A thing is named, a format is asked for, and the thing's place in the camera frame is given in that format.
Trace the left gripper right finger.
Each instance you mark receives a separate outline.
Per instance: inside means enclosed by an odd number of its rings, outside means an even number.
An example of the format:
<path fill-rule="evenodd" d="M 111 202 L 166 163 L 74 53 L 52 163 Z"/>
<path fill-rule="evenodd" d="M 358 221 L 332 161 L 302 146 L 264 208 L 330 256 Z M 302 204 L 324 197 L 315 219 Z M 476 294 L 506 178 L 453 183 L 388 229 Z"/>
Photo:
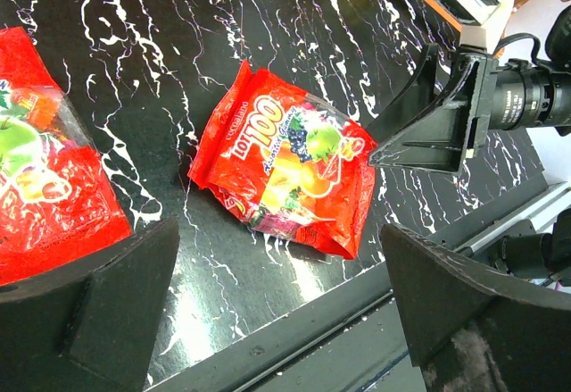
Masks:
<path fill-rule="evenodd" d="M 399 224 L 380 238 L 410 360 L 429 391 L 568 391 L 570 296 Z"/>

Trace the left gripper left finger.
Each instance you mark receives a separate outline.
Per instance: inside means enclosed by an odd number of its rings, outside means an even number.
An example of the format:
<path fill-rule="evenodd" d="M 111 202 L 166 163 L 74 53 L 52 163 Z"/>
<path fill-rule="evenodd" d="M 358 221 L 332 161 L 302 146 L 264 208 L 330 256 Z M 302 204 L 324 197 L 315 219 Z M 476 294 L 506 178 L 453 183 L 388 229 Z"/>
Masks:
<path fill-rule="evenodd" d="M 1 288 L 3 391 L 140 391 L 178 254 L 174 218 Z"/>

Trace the red candy bag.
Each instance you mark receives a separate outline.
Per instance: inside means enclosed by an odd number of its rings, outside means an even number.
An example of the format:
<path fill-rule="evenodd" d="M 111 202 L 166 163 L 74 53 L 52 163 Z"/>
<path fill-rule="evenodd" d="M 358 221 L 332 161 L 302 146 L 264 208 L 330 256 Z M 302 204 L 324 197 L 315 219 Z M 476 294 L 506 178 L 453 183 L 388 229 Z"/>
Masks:
<path fill-rule="evenodd" d="M 267 69 L 242 62 L 188 177 L 252 230 L 354 259 L 375 186 L 374 139 Z"/>
<path fill-rule="evenodd" d="M 1 283 L 129 237 L 103 162 L 26 31 L 1 31 Z"/>

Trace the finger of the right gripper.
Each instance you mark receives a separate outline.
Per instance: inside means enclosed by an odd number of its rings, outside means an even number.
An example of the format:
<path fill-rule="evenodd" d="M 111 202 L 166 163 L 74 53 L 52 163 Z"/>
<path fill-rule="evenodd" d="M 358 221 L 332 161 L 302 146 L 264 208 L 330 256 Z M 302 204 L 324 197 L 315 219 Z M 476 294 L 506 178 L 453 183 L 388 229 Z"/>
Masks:
<path fill-rule="evenodd" d="M 475 59 L 454 63 L 451 75 L 434 99 L 410 125 L 400 131 L 368 131 L 377 142 L 368 156 L 376 168 L 408 168 L 454 173 L 463 159 L 463 131 L 467 116 L 463 109 L 463 83 L 467 66 Z"/>
<path fill-rule="evenodd" d="M 400 131 L 410 125 L 434 99 L 439 46 L 424 45 L 410 80 L 401 92 L 367 126 L 367 131 Z"/>

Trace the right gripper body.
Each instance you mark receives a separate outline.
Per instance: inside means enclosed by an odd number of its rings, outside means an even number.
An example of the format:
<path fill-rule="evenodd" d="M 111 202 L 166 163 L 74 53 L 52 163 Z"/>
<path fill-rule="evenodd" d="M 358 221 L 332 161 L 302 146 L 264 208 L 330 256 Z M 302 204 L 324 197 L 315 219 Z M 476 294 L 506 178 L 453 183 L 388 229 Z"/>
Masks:
<path fill-rule="evenodd" d="M 474 60 L 463 83 L 463 157 L 476 156 L 490 130 L 558 126 L 558 67 L 539 60 Z"/>

